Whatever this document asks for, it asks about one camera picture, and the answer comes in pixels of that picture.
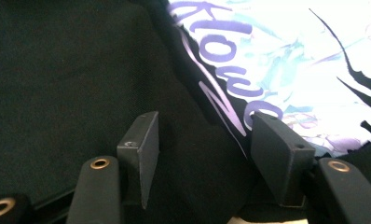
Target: brass grommet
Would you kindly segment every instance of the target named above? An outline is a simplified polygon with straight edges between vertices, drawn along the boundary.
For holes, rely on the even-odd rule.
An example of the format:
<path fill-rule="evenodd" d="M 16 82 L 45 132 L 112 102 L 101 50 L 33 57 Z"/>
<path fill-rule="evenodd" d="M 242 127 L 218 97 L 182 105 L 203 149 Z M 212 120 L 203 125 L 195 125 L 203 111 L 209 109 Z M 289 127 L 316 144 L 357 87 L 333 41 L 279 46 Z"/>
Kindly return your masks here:
<path fill-rule="evenodd" d="M 90 168 L 94 170 L 100 170 L 103 169 L 104 167 L 108 166 L 110 164 L 110 161 L 108 159 L 98 159 L 96 161 L 93 161 L 90 164 Z"/>
<path fill-rule="evenodd" d="M 347 173 L 350 170 L 350 167 L 343 162 L 340 161 L 329 161 L 328 165 L 331 166 L 334 170 L 338 170 L 339 172 Z"/>
<path fill-rule="evenodd" d="M 15 206 L 15 200 L 13 198 L 4 198 L 0 200 L 0 205 L 5 207 L 0 209 L 0 216 L 10 211 Z"/>

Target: graphic print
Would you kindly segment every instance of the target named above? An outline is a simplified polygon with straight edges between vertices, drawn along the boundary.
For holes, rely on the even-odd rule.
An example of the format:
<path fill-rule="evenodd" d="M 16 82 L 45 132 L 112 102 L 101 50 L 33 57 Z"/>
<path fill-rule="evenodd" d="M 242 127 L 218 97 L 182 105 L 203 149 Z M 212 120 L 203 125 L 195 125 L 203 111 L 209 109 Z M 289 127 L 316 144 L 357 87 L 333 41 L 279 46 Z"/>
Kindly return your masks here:
<path fill-rule="evenodd" d="M 200 61 L 182 34 L 208 80 L 199 86 L 238 142 L 261 111 L 318 153 L 371 143 L 371 1 L 313 2 L 170 1 L 176 24 L 199 46 Z"/>

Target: screw hole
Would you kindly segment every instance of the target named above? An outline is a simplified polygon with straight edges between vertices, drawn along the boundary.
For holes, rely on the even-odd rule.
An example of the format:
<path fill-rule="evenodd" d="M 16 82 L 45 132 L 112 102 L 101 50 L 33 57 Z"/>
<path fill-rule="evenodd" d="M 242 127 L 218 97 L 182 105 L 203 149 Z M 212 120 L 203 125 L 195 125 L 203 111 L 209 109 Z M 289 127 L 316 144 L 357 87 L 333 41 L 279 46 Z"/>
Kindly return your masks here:
<path fill-rule="evenodd" d="M 305 146 L 303 144 L 295 144 L 296 147 L 298 148 L 304 148 Z"/>
<path fill-rule="evenodd" d="M 124 144 L 124 146 L 126 146 L 126 147 L 137 147 L 137 143 L 135 143 L 135 142 L 126 142 Z"/>
<path fill-rule="evenodd" d="M 103 166 L 103 165 L 105 165 L 106 164 L 106 161 L 96 161 L 95 162 L 95 165 L 96 166 Z"/>

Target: purple lettering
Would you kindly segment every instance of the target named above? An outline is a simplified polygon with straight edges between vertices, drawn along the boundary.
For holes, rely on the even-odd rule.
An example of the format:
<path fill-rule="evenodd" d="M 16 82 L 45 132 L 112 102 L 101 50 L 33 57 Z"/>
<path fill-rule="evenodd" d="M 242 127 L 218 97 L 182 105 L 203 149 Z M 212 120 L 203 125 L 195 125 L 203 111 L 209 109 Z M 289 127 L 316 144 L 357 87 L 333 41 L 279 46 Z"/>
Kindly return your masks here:
<path fill-rule="evenodd" d="M 210 53 L 206 49 L 206 45 L 212 42 L 227 45 L 231 48 L 231 51 L 228 54 L 223 54 L 223 55 Z M 206 35 L 200 41 L 200 45 L 199 45 L 200 54 L 206 59 L 213 61 L 213 62 L 217 62 L 217 63 L 225 63 L 235 58 L 236 50 L 237 50 L 236 44 L 232 41 L 226 40 L 226 38 L 223 37 L 222 35 Z"/>
<path fill-rule="evenodd" d="M 243 115 L 244 124 L 249 130 L 252 130 L 253 128 L 253 119 L 251 115 L 255 111 L 264 112 L 261 110 L 267 110 L 267 111 L 275 113 L 278 119 L 282 119 L 283 117 L 283 112 L 277 106 L 272 105 L 265 101 L 252 101 L 249 104 L 247 104 L 246 108 L 244 109 L 244 115 Z"/>
<path fill-rule="evenodd" d="M 202 10 L 205 10 L 209 16 L 212 17 L 212 19 L 215 20 L 215 17 L 212 13 L 212 8 L 218 8 L 218 9 L 223 9 L 223 10 L 227 10 L 227 11 L 232 11 L 231 8 L 229 7 L 220 7 L 220 6 L 217 6 L 217 5 L 214 5 L 212 3 L 208 3 L 208 2 L 176 2 L 176 3 L 172 3 L 172 4 L 169 4 L 168 6 L 168 10 L 172 13 L 175 9 L 179 8 L 179 7 L 196 7 L 196 9 L 194 11 L 191 11 L 191 12 L 188 12 L 182 16 L 178 16 L 175 20 L 176 22 L 179 22 L 179 21 L 182 21 L 183 19 L 185 18 L 188 18 Z"/>
<path fill-rule="evenodd" d="M 249 35 L 252 33 L 253 26 L 238 21 L 195 21 L 189 30 L 195 33 L 196 29 L 234 31 Z"/>
<path fill-rule="evenodd" d="M 252 90 L 245 90 L 237 87 L 237 84 L 242 84 L 244 86 L 250 86 L 252 83 L 247 80 L 243 79 L 241 77 L 231 77 L 227 75 L 226 73 L 236 73 L 245 75 L 246 69 L 238 67 L 238 66 L 224 66 L 219 67 L 215 70 L 215 73 L 218 77 L 227 79 L 227 90 L 231 92 L 232 94 L 235 94 L 237 96 L 244 96 L 244 97 L 256 97 L 264 94 L 264 90 L 260 88 L 257 91 Z"/>
<path fill-rule="evenodd" d="M 213 105 L 215 111 L 217 112 L 217 114 L 220 116 L 220 118 L 226 124 L 226 126 L 227 126 L 227 123 L 224 120 L 222 114 L 224 114 L 230 120 L 232 125 L 238 130 L 238 132 L 241 135 L 246 136 L 246 131 L 244 130 L 243 125 L 241 124 L 241 122 L 238 118 L 238 115 L 235 112 L 235 109 L 232 107 L 231 103 L 227 99 L 224 92 L 220 89 L 220 87 L 214 88 L 214 90 L 217 91 L 217 93 L 218 93 L 218 95 L 216 95 L 202 81 L 199 82 L 199 85 L 200 85 L 200 88 L 203 90 L 203 92 L 208 97 L 209 101 L 212 103 L 212 105 Z"/>

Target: black fabric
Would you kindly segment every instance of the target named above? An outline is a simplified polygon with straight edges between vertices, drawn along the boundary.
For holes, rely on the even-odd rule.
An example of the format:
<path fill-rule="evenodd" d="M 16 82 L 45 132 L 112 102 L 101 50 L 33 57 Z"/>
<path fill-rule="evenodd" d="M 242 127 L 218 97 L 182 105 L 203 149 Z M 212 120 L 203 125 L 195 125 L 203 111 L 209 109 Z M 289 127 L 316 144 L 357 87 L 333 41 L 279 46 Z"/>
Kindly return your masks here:
<path fill-rule="evenodd" d="M 72 188 L 84 161 L 115 155 L 133 120 L 157 110 L 149 205 L 127 208 L 129 223 L 227 223 L 241 209 L 256 170 L 156 30 L 126 1 L 0 1 L 0 194 L 40 203 Z"/>

